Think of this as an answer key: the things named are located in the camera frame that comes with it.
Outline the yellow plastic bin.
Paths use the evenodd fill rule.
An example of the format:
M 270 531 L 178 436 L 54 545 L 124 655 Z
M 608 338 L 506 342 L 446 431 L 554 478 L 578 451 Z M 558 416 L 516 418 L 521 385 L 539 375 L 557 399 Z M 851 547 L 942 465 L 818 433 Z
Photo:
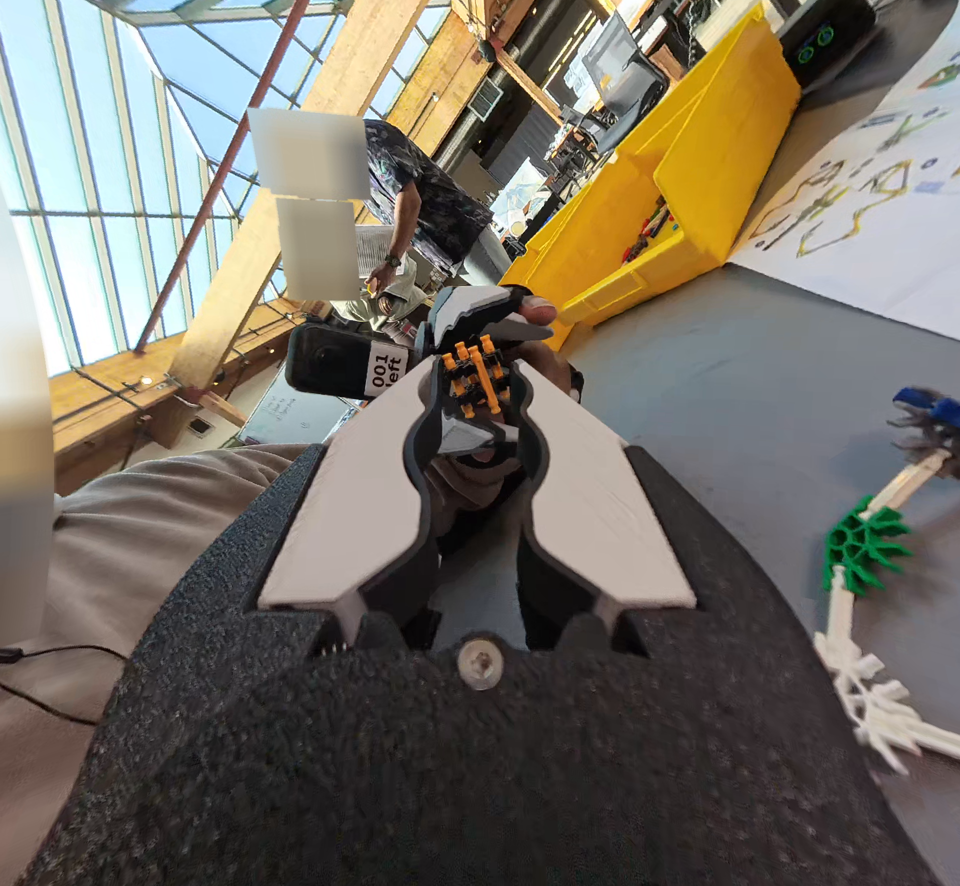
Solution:
M 801 88 L 756 6 L 624 139 L 527 244 L 505 281 L 555 304 L 548 345 L 722 266 Z M 621 265 L 664 198 L 676 231 Z

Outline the white building instruction sheet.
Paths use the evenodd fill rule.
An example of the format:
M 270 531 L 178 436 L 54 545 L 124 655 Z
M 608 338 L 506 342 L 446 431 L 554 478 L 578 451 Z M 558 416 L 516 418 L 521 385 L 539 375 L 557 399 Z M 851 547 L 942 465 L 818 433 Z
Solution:
M 959 26 L 745 226 L 728 260 L 959 338 Z

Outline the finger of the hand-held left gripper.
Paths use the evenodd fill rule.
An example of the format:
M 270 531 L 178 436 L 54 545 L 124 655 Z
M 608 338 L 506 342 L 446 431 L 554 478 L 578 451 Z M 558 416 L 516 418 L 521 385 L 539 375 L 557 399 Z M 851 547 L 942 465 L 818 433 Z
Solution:
M 517 456 L 520 428 L 487 420 L 443 416 L 438 458 L 502 461 Z
M 431 354 L 455 352 L 457 344 L 488 336 L 509 360 L 553 356 L 556 307 L 526 287 L 462 286 L 442 289 L 431 308 Z

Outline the person's beige printed hoodie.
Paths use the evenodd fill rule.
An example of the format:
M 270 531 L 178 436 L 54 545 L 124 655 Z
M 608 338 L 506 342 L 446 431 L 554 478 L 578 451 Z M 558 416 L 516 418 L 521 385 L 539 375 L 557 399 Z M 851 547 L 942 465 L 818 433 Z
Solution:
M 49 603 L 26 651 L 99 644 L 129 656 L 166 597 L 143 590 Z M 124 665 L 101 653 L 67 652 L 2 667 L 2 682 L 49 705 L 100 720 Z M 68 724 L 2 692 L 1 882 L 14 884 L 54 825 L 77 779 L 95 727 Z

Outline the black computer monitor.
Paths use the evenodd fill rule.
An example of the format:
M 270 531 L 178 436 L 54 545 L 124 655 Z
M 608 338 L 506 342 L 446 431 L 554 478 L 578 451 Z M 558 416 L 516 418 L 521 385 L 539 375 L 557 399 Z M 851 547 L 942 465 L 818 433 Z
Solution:
M 649 112 L 670 86 L 669 77 L 642 52 L 619 12 L 606 19 L 582 62 L 604 107 L 617 118 Z

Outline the person's left hand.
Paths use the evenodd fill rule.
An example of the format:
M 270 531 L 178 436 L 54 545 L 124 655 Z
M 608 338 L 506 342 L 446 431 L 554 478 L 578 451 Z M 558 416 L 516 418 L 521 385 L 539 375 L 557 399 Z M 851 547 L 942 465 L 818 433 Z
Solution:
M 558 317 L 556 307 L 546 299 L 527 295 L 518 313 L 533 326 L 551 327 Z M 509 350 L 510 361 L 522 361 L 550 380 L 564 394 L 576 402 L 582 401 L 584 376 L 558 351 L 543 340 L 528 340 Z

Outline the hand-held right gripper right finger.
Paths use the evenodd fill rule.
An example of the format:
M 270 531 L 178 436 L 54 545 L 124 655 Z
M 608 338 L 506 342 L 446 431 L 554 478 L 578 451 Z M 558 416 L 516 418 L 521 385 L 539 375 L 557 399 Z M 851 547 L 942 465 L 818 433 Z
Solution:
M 516 554 L 527 647 L 555 647 L 570 620 L 615 639 L 623 617 L 692 611 L 697 597 L 617 433 L 534 367 L 510 378 L 528 483 Z

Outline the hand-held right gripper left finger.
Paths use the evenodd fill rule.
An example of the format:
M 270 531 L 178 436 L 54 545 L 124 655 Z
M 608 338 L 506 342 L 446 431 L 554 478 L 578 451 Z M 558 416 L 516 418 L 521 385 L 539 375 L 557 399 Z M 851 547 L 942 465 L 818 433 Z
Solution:
M 441 362 L 421 362 L 325 444 L 258 592 L 265 613 L 333 616 L 354 645 L 364 618 L 418 625 L 439 580 L 426 468 L 442 433 Z

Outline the person's left forearm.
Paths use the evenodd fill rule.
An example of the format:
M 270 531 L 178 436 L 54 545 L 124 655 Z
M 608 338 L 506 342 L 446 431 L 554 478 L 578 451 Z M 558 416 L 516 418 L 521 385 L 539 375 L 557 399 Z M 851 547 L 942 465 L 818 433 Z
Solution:
M 198 556 L 305 450 L 149 460 L 54 498 L 40 638 L 130 651 Z

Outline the black yellow toy wheel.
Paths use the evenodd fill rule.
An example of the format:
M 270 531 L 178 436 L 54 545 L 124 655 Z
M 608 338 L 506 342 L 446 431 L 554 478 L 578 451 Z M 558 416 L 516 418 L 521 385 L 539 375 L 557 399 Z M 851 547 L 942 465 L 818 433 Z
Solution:
M 456 342 L 440 361 L 455 416 L 467 421 L 505 418 L 511 402 L 510 372 L 490 334 Z

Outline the colourful rod connector toy model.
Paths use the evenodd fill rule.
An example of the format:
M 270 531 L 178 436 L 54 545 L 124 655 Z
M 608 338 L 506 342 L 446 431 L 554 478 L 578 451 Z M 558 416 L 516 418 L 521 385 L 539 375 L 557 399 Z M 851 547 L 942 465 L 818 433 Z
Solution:
M 932 388 L 909 386 L 896 393 L 893 404 L 899 415 L 889 424 L 907 435 L 897 444 L 906 465 L 826 534 L 822 587 L 828 610 L 825 630 L 815 633 L 813 645 L 857 743 L 908 776 L 900 753 L 918 757 L 930 751 L 958 760 L 958 733 L 926 722 L 900 681 L 879 681 L 885 665 L 854 640 L 854 613 L 859 598 L 884 589 L 881 571 L 902 572 L 901 559 L 911 555 L 899 542 L 910 533 L 903 514 L 908 501 L 936 478 L 959 478 L 959 402 Z

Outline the black box with green light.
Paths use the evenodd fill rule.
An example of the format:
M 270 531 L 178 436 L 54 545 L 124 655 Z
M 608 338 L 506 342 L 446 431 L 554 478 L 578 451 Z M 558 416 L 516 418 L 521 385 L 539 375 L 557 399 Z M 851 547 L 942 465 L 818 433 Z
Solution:
M 805 0 L 776 37 L 800 90 L 846 64 L 877 27 L 869 0 Z

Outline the pile of small building parts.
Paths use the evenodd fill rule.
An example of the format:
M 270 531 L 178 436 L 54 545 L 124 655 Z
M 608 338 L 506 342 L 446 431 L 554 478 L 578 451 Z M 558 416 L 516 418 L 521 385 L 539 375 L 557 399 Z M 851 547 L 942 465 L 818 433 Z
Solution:
M 638 259 L 653 244 L 654 240 L 660 236 L 664 229 L 666 229 L 667 232 L 676 232 L 678 228 L 678 223 L 674 220 L 666 200 L 661 197 L 657 201 L 656 208 L 652 215 L 645 220 L 634 244 L 625 250 L 621 265 L 626 266 Z

